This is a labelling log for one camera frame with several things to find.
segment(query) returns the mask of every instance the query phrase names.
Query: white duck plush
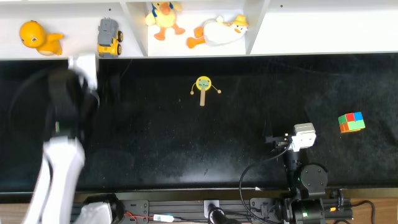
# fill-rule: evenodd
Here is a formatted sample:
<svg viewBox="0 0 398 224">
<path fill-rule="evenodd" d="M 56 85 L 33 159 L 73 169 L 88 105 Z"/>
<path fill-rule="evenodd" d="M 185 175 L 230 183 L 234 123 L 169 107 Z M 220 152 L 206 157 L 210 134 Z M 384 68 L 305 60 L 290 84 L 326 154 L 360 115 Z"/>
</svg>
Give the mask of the white duck plush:
<svg viewBox="0 0 398 224">
<path fill-rule="evenodd" d="M 244 36 L 248 31 L 249 24 L 244 15 L 238 15 L 231 22 L 224 22 L 222 16 L 206 21 L 203 26 L 195 28 L 195 37 L 187 39 L 187 45 L 190 49 L 198 44 L 207 44 L 209 46 L 226 45 Z"/>
</svg>

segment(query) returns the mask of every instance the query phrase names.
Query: black table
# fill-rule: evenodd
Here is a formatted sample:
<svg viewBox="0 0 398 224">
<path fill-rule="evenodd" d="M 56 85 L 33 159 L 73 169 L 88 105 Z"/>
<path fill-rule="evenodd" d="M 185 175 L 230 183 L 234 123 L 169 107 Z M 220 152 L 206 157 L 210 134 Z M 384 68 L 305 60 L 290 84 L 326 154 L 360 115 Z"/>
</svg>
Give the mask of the black table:
<svg viewBox="0 0 398 224">
<path fill-rule="evenodd" d="M 313 123 L 310 162 L 329 187 L 397 187 L 398 54 L 100 60 L 103 80 L 123 73 L 120 101 L 104 97 L 85 149 L 78 191 L 236 188 L 252 162 L 273 155 L 262 132 Z M 0 192 L 33 191 L 41 162 L 45 80 L 26 89 L 7 125 L 12 94 L 43 67 L 64 60 L 0 62 Z M 202 75 L 215 90 L 190 89 Z M 340 134 L 338 117 L 362 112 L 366 129 Z M 284 189 L 281 159 L 250 171 L 244 186 Z"/>
</svg>

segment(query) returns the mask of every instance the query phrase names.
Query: duck beak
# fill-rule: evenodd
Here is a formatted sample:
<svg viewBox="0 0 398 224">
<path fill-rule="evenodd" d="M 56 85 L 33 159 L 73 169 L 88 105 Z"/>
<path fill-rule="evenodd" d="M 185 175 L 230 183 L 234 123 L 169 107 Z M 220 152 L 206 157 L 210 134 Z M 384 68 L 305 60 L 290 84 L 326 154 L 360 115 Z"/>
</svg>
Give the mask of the duck beak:
<svg viewBox="0 0 398 224">
<path fill-rule="evenodd" d="M 168 3 L 165 2 L 165 3 L 163 3 L 163 4 L 160 5 L 160 11 L 161 11 L 163 14 L 169 15 L 169 14 L 170 14 L 170 10 L 171 10 L 170 4 L 168 4 Z"/>
</svg>

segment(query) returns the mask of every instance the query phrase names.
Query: toy wheel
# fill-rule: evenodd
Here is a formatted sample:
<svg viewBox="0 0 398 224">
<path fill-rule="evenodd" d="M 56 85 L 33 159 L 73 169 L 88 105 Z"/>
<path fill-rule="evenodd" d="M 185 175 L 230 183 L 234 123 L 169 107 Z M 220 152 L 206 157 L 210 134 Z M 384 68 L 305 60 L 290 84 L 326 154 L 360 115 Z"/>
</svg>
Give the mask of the toy wheel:
<svg viewBox="0 0 398 224">
<path fill-rule="evenodd" d="M 118 55 L 120 55 L 121 53 L 122 53 L 122 46 L 118 44 Z"/>
<path fill-rule="evenodd" d="M 118 31 L 118 41 L 119 42 L 123 41 L 123 33 L 120 30 Z"/>
</svg>

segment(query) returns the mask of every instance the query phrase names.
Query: toy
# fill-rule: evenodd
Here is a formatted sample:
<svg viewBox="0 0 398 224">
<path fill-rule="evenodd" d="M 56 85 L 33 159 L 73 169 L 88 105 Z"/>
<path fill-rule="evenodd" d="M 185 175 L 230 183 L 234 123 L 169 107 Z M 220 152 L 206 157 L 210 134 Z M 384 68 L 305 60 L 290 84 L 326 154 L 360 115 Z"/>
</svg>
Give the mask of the toy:
<svg viewBox="0 0 398 224">
<path fill-rule="evenodd" d="M 98 55 L 105 58 L 115 58 L 122 53 L 123 33 L 118 22 L 113 19 L 102 19 L 98 27 Z"/>
<path fill-rule="evenodd" d="M 249 24 L 244 15 L 238 15 L 232 23 L 224 22 L 222 16 L 217 20 L 209 20 L 203 26 L 195 28 L 195 38 L 189 37 L 187 45 L 190 49 L 198 44 L 220 46 L 234 42 L 244 36 Z"/>
<path fill-rule="evenodd" d="M 178 2 L 152 2 L 152 12 L 148 14 L 145 22 L 148 26 L 156 24 L 160 27 L 160 32 L 154 35 L 156 39 L 165 40 L 166 29 L 170 27 L 174 29 L 176 35 L 185 32 L 185 29 L 178 27 L 175 23 L 177 15 L 174 9 L 181 11 L 181 4 Z"/>
<path fill-rule="evenodd" d="M 19 37 L 26 47 L 34 48 L 42 55 L 62 54 L 60 39 L 63 35 L 48 34 L 36 21 L 24 23 L 19 30 Z"/>
<path fill-rule="evenodd" d="M 213 87 L 215 90 L 216 87 L 214 87 L 211 84 L 211 80 L 208 77 L 199 77 L 197 81 L 192 85 L 191 88 L 191 95 L 193 95 L 193 86 L 197 86 L 198 90 L 200 90 L 200 106 L 205 105 L 205 96 L 206 96 L 206 91 L 210 89 L 210 87 Z"/>
<path fill-rule="evenodd" d="M 341 133 L 359 131 L 365 128 L 362 113 L 348 113 L 338 118 Z"/>
</svg>

